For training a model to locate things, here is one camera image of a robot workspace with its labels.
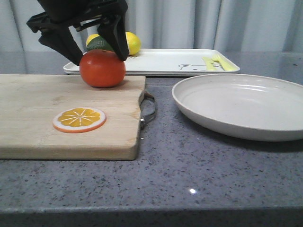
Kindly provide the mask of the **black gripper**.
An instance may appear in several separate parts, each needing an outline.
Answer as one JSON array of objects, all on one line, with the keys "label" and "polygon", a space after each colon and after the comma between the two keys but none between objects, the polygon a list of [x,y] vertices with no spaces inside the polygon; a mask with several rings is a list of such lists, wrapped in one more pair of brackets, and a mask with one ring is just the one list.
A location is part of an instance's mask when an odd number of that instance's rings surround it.
[{"label": "black gripper", "polygon": [[43,13],[32,16],[27,26],[40,30],[39,42],[79,65],[83,53],[75,42],[69,27],[83,30],[81,22],[97,19],[98,34],[111,46],[121,61],[129,55],[125,34],[125,14],[128,5],[124,0],[40,0]]}]

